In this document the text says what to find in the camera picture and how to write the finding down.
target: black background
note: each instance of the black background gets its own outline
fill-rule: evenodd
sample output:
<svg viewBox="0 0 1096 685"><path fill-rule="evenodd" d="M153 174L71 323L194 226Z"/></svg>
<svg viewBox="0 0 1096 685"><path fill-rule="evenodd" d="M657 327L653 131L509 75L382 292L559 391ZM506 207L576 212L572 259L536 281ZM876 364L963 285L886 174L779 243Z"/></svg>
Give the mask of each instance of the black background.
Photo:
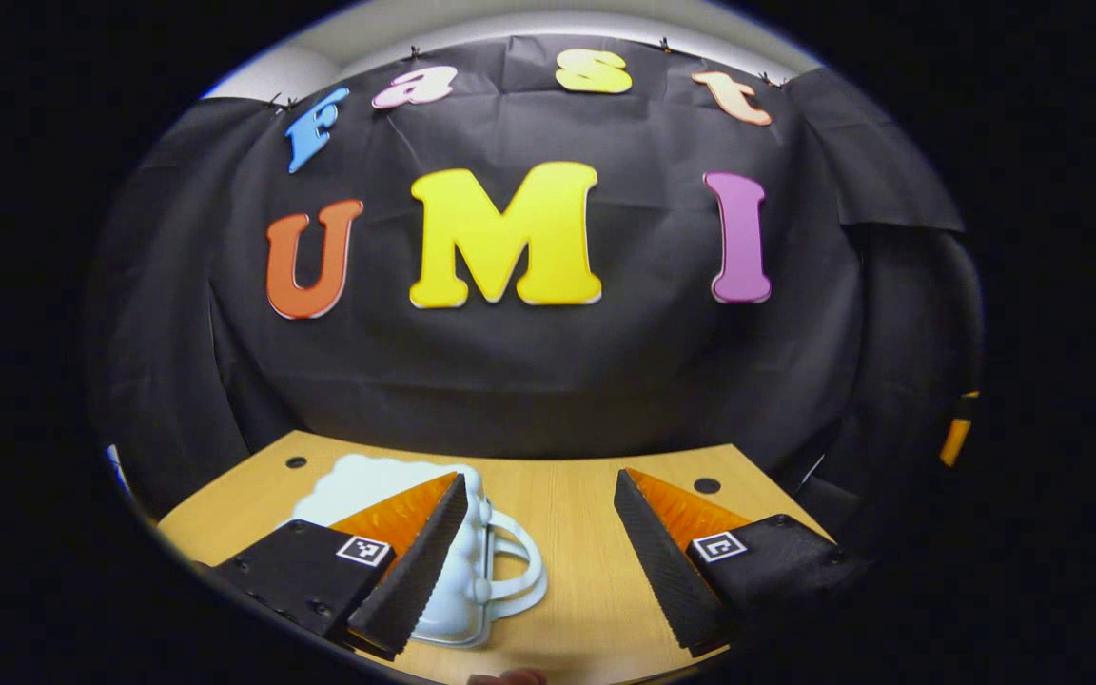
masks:
<svg viewBox="0 0 1096 685"><path fill-rule="evenodd" d="M728 680L1096 682L1096 10L932 4L756 8L947 179L987 361L927 534ZM77 346L114 186L218 78L333 9L0 10L0 671L16 682L356 680L149 540L94 450Z"/></svg>

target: letter i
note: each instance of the letter i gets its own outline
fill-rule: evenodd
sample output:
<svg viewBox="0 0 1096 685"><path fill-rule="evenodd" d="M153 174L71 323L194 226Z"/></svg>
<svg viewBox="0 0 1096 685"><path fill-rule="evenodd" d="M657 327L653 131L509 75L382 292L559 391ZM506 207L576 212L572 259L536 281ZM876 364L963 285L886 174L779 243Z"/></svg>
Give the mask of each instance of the letter i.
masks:
<svg viewBox="0 0 1096 685"><path fill-rule="evenodd" d="M764 186L746 176L727 172L704 174L704 183L718 195L721 209L721 273L712 278L718 302L762 302L773 294L764 276L761 246L761 203Z"/></svg>

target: yellow letter m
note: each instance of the yellow letter m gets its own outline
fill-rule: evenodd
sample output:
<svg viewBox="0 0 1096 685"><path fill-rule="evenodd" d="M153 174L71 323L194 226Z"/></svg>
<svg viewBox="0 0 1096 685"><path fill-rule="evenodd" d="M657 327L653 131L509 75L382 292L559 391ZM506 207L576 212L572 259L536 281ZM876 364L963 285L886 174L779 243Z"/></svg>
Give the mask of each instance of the yellow letter m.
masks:
<svg viewBox="0 0 1096 685"><path fill-rule="evenodd" d="M441 170L413 183L425 204L422 278L410 287L415 307L461 307L468 285L456 276L456 248L490 302L505 292L527 249L527 273L518 298L529 305L587 305L603 285L591 273L586 243L586 194L600 174L579 162L545 162L527 172L505 213L470 170Z"/></svg>

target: mug handle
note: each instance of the mug handle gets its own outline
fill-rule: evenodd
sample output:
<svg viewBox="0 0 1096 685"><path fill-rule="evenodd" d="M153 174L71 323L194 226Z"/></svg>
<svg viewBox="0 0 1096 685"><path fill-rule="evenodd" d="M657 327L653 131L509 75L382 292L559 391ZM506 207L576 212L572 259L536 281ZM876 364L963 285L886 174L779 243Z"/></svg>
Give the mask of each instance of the mug handle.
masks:
<svg viewBox="0 0 1096 685"><path fill-rule="evenodd" d="M544 560L539 558L539 549L536 547L535 540L532 540L530 535L527 535L527 533L523 530L523 526L518 525L517 521L514 521L513 517L504 515L504 513L500 511L492 510L488 524L495 526L495 528L501 528L510 535L514 535L514 538L522 544L523 550L526 551L526 556L517 553L517 551L513 551L513 553L515 556L523 557L523 559L527 559L527 571L523 572L523 575L512 578L512 580L509 581L492 582L490 585L490 602L493 600L509 597L510 595L516 593L522 593L522 591L530 587L532 585L540 586L538 589L538 594L539 597L543 597L544 591L547 590L548 586L548 575L545 573ZM494 553L496 550L512 551L513 549L513 545L501 545L501 541L499 541L495 546ZM536 597L535 602L539 602L539 597Z"/></svg>

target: orange object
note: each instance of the orange object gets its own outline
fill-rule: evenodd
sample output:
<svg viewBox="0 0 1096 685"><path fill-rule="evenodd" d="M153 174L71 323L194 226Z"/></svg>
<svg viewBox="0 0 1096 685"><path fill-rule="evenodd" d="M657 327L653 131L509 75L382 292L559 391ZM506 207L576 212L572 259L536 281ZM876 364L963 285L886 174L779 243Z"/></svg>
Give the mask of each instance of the orange object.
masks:
<svg viewBox="0 0 1096 685"><path fill-rule="evenodd" d="M426 480L416 487L410 487L403 493L392 494L383 502L370 504L359 512L344 517L330 525L332 530L361 535L388 543L392 547L396 559L387 568L390 573L400 563L409 547L425 528L425 522L434 513L443 494L456 480L456 472L445 472L434 480Z"/></svg>
<svg viewBox="0 0 1096 685"><path fill-rule="evenodd" d="M688 543L697 537L733 530L752 522L723 510L699 494L688 493L682 487L671 486L653 476L625 469L637 489L644 495L653 514L662 521L680 551L687 553Z"/></svg>

